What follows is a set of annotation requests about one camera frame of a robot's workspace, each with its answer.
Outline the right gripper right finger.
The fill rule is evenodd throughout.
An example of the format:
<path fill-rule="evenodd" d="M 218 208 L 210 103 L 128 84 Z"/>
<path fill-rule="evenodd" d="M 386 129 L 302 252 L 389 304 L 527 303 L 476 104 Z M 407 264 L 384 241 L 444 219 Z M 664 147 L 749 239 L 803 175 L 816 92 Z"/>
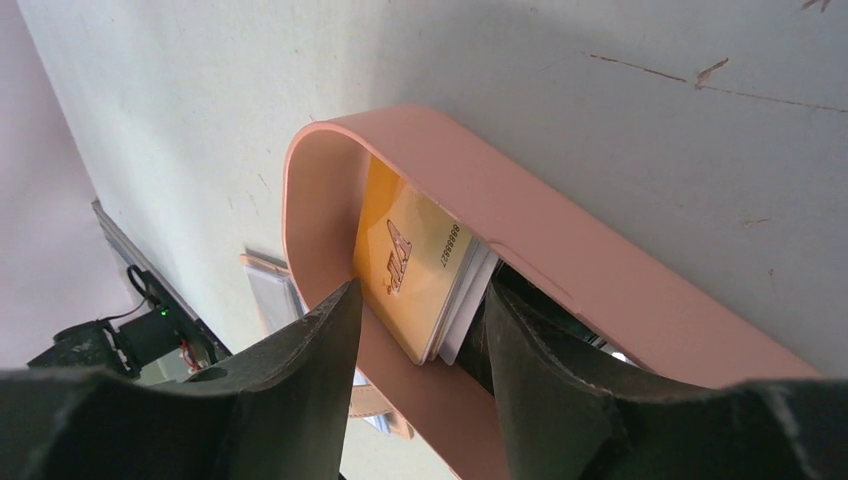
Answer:
<path fill-rule="evenodd" d="M 514 479 L 843 479 L 847 384 L 710 389 L 622 362 L 552 328 L 498 284 L 485 325 Z"/>

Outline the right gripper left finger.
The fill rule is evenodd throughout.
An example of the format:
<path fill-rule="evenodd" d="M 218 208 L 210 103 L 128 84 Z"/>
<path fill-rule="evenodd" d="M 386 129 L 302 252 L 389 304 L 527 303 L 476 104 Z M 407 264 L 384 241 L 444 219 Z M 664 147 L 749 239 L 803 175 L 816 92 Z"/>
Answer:
<path fill-rule="evenodd" d="M 5 479 L 338 479 L 363 299 L 303 318 L 182 382 L 103 368 L 1 375 Z"/>

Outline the white credit card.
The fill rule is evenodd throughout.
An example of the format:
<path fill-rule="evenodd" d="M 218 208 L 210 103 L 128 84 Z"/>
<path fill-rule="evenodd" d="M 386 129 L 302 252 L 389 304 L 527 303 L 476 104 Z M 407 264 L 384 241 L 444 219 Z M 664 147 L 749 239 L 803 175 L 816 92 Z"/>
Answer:
<path fill-rule="evenodd" d="M 447 365 L 455 363 L 500 261 L 497 254 L 479 240 L 471 242 L 468 253 L 457 278 L 457 288 L 450 297 L 446 329 L 437 341 L 436 354 Z"/>

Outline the gold credit card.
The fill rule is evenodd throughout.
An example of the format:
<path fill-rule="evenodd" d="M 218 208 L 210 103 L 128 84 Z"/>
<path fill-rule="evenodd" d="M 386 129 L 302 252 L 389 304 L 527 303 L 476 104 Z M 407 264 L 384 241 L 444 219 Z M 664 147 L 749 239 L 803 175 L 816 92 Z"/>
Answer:
<path fill-rule="evenodd" d="M 370 158 L 353 272 L 415 365 L 432 359 L 471 233 L 383 161 Z"/>

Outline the beige leather card holder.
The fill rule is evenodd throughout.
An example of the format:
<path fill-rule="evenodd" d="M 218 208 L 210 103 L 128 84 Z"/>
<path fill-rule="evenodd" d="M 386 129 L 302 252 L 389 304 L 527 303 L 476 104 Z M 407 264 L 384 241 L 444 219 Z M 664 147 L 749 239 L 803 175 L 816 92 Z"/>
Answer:
<path fill-rule="evenodd" d="M 240 255 L 240 262 L 267 335 L 306 314 L 305 303 L 284 263 L 275 263 L 248 253 Z M 353 377 L 348 417 L 364 420 L 379 432 L 405 440 L 411 440 L 415 435 L 409 422 L 359 370 L 355 371 Z"/>

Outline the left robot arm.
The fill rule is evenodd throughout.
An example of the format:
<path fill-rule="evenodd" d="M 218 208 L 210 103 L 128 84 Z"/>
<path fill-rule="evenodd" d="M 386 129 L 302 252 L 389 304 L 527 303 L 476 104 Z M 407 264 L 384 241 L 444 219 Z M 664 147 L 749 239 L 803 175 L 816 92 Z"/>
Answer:
<path fill-rule="evenodd" d="M 192 317 L 152 272 L 131 265 L 126 273 L 147 312 L 137 317 L 113 315 L 65 328 L 27 366 L 105 367 L 137 380 L 144 367 L 173 351 L 183 355 L 190 373 L 231 356 L 202 319 Z"/>

